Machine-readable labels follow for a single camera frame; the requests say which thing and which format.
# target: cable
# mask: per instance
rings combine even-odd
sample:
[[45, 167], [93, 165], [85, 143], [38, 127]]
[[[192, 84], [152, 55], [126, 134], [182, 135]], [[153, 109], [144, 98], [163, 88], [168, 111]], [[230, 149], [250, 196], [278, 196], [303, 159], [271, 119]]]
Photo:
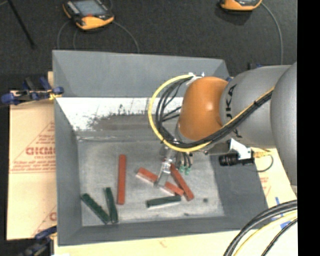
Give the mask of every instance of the cable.
[[290, 229], [294, 224], [298, 222], [298, 218], [294, 219], [290, 223], [288, 223], [283, 229], [280, 230], [278, 234], [272, 239], [272, 241], [269, 243], [267, 248], [264, 250], [264, 252], [261, 254], [261, 256], [266, 256], [267, 253], [270, 251], [270, 249], [275, 245], [277, 240], [280, 238], [281, 235], [283, 235], [288, 229]]
[[171, 78], [169, 79], [168, 81], [166, 81], [165, 83], [163, 83], [153, 94], [153, 96], [151, 97], [150, 99], [150, 102], [149, 102], [149, 105], [148, 105], [148, 119], [149, 119], [149, 123], [150, 123], [150, 126], [153, 130], [153, 132], [155, 133], [155, 135], [166, 145], [168, 146], [169, 148], [175, 150], [175, 151], [179, 151], [179, 152], [190, 152], [190, 151], [196, 151], [198, 149], [201, 149], [202, 146], [195, 146], [193, 148], [188, 148], [188, 149], [184, 149], [184, 148], [179, 148], [177, 146], [174, 146], [172, 144], [170, 144], [168, 141], [165, 140], [165, 138], [159, 133], [159, 131], [157, 130], [156, 126], [155, 126], [155, 123], [153, 121], [153, 117], [152, 117], [152, 108], [153, 108], [153, 104], [155, 102], [155, 99], [156, 97], [158, 96], [158, 94], [161, 92], [161, 90], [163, 88], [165, 88], [166, 86], [174, 83], [174, 82], [177, 82], [181, 79], [187, 79], [187, 78], [192, 78], [194, 75], [190, 75], [190, 74], [184, 74], [184, 75], [180, 75], [180, 76], [177, 76], [177, 77], [174, 77], [174, 78]]
[[109, 0], [109, 3], [110, 3], [109, 9], [110, 9], [110, 11], [111, 11], [112, 8], [114, 7], [114, 3], [112, 2], [112, 0]]
[[67, 20], [60, 28], [58, 35], [56, 37], [56, 48], [59, 50], [60, 49], [60, 36], [61, 36], [61, 32], [62, 30], [65, 28], [65, 26], [71, 21], [71, 19]]
[[279, 38], [280, 38], [280, 65], [283, 65], [284, 62], [284, 43], [283, 43], [283, 39], [282, 39], [282, 33], [281, 33], [281, 29], [280, 26], [277, 22], [276, 17], [274, 16], [274, 14], [269, 10], [269, 8], [262, 2], [261, 5], [267, 10], [267, 12], [270, 14], [270, 16], [272, 17], [276, 28], [278, 30], [279, 33]]
[[[122, 25], [120, 25], [119, 23], [115, 22], [115, 21], [112, 21], [112, 24], [116, 24], [117, 26], [119, 26], [120, 28], [122, 28], [124, 31], [126, 31], [130, 37], [132, 37], [133, 41], [134, 41], [134, 44], [136, 46], [136, 51], [137, 53], [139, 54], [140, 53], [140, 48], [139, 48], [139, 45], [138, 45], [138, 42], [137, 40], [134, 38], [134, 36]], [[77, 34], [78, 34], [78, 29], [74, 32], [73, 34], [73, 38], [72, 38], [72, 46], [73, 46], [73, 49], [76, 50], [77, 47], [76, 47], [76, 37], [77, 37]]]
[[264, 172], [270, 170], [270, 168], [274, 165], [274, 161], [275, 161], [275, 160], [274, 160], [274, 157], [273, 157], [272, 155], [268, 154], [268, 156], [271, 158], [271, 163], [269, 164], [269, 166], [268, 166], [267, 168], [262, 169], [262, 170], [252, 170], [252, 169], [250, 169], [250, 168], [248, 168], [248, 167], [246, 167], [246, 166], [245, 166], [245, 168], [246, 168], [247, 170], [249, 170], [249, 171], [251, 171], [251, 172], [255, 172], [255, 173], [264, 173]]
[[288, 221], [293, 221], [297, 218], [297, 211], [291, 212], [288, 215], [282, 216], [272, 222], [270, 222], [269, 224], [263, 226], [262, 228], [258, 229], [257, 231], [255, 231], [253, 234], [251, 234], [242, 244], [241, 246], [237, 249], [237, 251], [234, 253], [233, 256], [237, 256], [239, 255], [239, 253], [241, 251], [243, 251], [244, 247], [246, 246], [246, 244], [248, 244], [250, 241], [252, 241], [254, 238], [256, 238], [259, 234], [267, 231], [267, 230], [271, 230], [276, 226], [279, 226], [282, 223], [288, 222]]
[[2, 3], [0, 3], [0, 6], [3, 6], [6, 3], [8, 3], [8, 1], [3, 1]]
[[77, 34], [78, 34], [78, 31], [79, 31], [79, 29], [76, 29], [75, 30], [75, 32], [74, 32], [74, 34], [73, 34], [73, 38], [72, 38], [72, 46], [73, 46], [73, 49], [76, 51], [77, 50], [77, 48], [76, 48], [76, 36], [77, 36]]
[[175, 114], [175, 115], [173, 115], [173, 116], [170, 116], [170, 117], [164, 118], [164, 119], [162, 120], [162, 122], [165, 122], [165, 121], [168, 121], [168, 120], [171, 120], [171, 119], [177, 118], [177, 117], [179, 117], [179, 116], [180, 116], [180, 114]]
[[166, 113], [164, 116], [163, 116], [163, 118], [166, 118], [167, 116], [169, 116], [169, 115], [171, 115], [171, 114], [173, 114], [173, 113], [175, 113], [175, 112], [177, 112], [178, 110], [180, 110], [181, 109], [181, 106], [178, 106], [177, 108], [175, 108], [174, 110], [172, 110], [172, 111], [170, 111], [170, 112], [168, 112], [168, 113]]
[[221, 127], [217, 132], [200, 139], [198, 141], [194, 141], [191, 143], [184, 143], [182, 141], [177, 141], [176, 139], [172, 138], [172, 135], [169, 135], [167, 133], [163, 132], [163, 126], [161, 124], [161, 120], [158, 121], [159, 116], [159, 105], [162, 104], [161, 112], [164, 111], [164, 106], [166, 105], [166, 99], [169, 97], [170, 93], [174, 90], [174, 87], [172, 85], [164, 92], [162, 97], [160, 98], [160, 101], [158, 103], [157, 109], [156, 109], [156, 125], [152, 118], [152, 107], [154, 104], [154, 101], [160, 91], [164, 89], [165, 87], [169, 86], [172, 83], [176, 83], [179, 80], [190, 80], [194, 75], [180, 75], [177, 77], [174, 77], [165, 83], [163, 83], [152, 95], [149, 107], [148, 107], [148, 119], [150, 126], [153, 130], [153, 132], [156, 134], [156, 136], [169, 148], [179, 151], [179, 152], [192, 152], [200, 150], [207, 145], [214, 143], [216, 141], [219, 141], [223, 137], [225, 137], [227, 134], [232, 132], [237, 126], [239, 126], [251, 113], [253, 113], [256, 109], [258, 109], [260, 106], [262, 106], [265, 102], [271, 99], [272, 92], [274, 90], [274, 87], [268, 90], [266, 93], [261, 95], [258, 99], [256, 99], [252, 104], [250, 104], [248, 107], [246, 107], [243, 111], [241, 111], [239, 114], [237, 114], [233, 119], [231, 119], [229, 122], [227, 122], [223, 127]]
[[135, 37], [129, 32], [129, 30], [127, 30], [124, 26], [122, 26], [118, 22], [112, 21], [112, 24], [116, 24], [118, 27], [122, 28], [125, 32], [127, 32], [129, 34], [129, 36], [133, 39], [134, 44], [136, 46], [136, 53], [139, 54], [140, 53], [140, 48], [139, 48], [138, 42], [135, 39]]
[[231, 241], [228, 248], [225, 250], [223, 256], [231, 256], [236, 246], [240, 242], [240, 240], [254, 227], [269, 220], [272, 217], [285, 214], [291, 211], [294, 211], [298, 208], [298, 201], [292, 200], [285, 203], [278, 204], [272, 208], [269, 208], [256, 217], [254, 217], [251, 221], [249, 221], [239, 232], [239, 234]]

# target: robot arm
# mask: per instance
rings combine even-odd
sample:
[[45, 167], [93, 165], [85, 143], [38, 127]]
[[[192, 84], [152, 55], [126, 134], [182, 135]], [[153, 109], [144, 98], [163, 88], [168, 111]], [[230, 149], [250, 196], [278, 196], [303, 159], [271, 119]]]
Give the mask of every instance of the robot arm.
[[[194, 81], [184, 94], [171, 134], [163, 125], [168, 118], [165, 108], [181, 84], [191, 79]], [[154, 123], [153, 100], [166, 87]], [[237, 152], [238, 160], [245, 160], [250, 159], [251, 147], [276, 148], [291, 184], [297, 186], [296, 113], [297, 63], [252, 69], [229, 82], [218, 77], [178, 76], [155, 92], [148, 116], [158, 138], [178, 154], [221, 155], [232, 150]]]

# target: blue clamp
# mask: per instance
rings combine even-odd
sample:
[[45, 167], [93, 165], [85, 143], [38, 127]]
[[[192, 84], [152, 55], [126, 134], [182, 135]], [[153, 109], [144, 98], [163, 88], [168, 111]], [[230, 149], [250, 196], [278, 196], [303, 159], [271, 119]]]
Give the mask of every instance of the blue clamp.
[[6, 105], [18, 105], [25, 102], [48, 99], [51, 96], [62, 95], [65, 92], [63, 87], [52, 88], [44, 76], [41, 76], [39, 81], [42, 85], [41, 90], [36, 89], [31, 79], [27, 77], [22, 84], [23, 90], [2, 95], [1, 102]]
[[42, 240], [42, 239], [44, 239], [44, 238], [46, 238], [46, 237], [48, 237], [48, 236], [50, 236], [50, 235], [52, 235], [52, 234], [54, 234], [56, 232], [57, 232], [57, 226], [55, 225], [55, 226], [49, 227], [49, 228], [41, 231], [40, 233], [36, 234], [34, 236], [34, 239]]

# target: wooden block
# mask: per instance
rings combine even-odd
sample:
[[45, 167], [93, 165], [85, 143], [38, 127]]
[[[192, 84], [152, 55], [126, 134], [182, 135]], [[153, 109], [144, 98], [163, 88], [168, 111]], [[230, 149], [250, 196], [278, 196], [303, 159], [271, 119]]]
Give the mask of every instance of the wooden block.
[[181, 174], [176, 169], [174, 164], [171, 164], [170, 171], [171, 171], [171, 176], [173, 177], [175, 183], [184, 191], [185, 198], [188, 201], [194, 199], [195, 198], [194, 194], [192, 193], [191, 189], [188, 187], [184, 178], [182, 178]]
[[117, 204], [125, 204], [126, 196], [126, 165], [127, 158], [124, 154], [119, 155], [118, 164], [118, 193], [117, 193]]
[[[148, 171], [147, 169], [142, 168], [142, 167], [138, 170], [137, 175], [152, 182], [152, 183], [155, 183], [156, 180], [158, 179], [157, 175], [155, 175], [151, 171]], [[168, 181], [164, 184], [164, 189], [166, 189], [170, 193], [177, 194], [179, 196], [182, 196], [184, 194], [184, 191], [181, 188], [177, 187], [176, 185], [174, 185]]]

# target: red stick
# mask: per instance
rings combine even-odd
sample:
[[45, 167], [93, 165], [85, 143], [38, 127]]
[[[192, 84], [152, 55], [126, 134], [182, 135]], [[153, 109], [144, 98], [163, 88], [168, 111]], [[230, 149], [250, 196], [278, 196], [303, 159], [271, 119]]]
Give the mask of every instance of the red stick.
[[[142, 168], [142, 167], [138, 170], [137, 175], [139, 175], [140, 177], [142, 177], [152, 183], [155, 183], [158, 178], [157, 175], [155, 175], [151, 171], [148, 171], [147, 169]], [[184, 194], [184, 191], [181, 188], [177, 187], [176, 185], [173, 185], [172, 183], [170, 183], [168, 181], [164, 184], [164, 188], [167, 191], [169, 191], [170, 193], [177, 194], [179, 196], [182, 196]]]
[[119, 166], [118, 166], [118, 193], [117, 193], [117, 204], [125, 204], [126, 195], [126, 155], [119, 155]]
[[184, 178], [182, 178], [179, 171], [176, 169], [176, 167], [171, 164], [170, 167], [171, 170], [171, 176], [173, 177], [175, 183], [184, 191], [185, 198], [190, 201], [195, 198], [194, 194], [192, 193], [191, 189], [188, 187], [187, 183], [185, 182]]

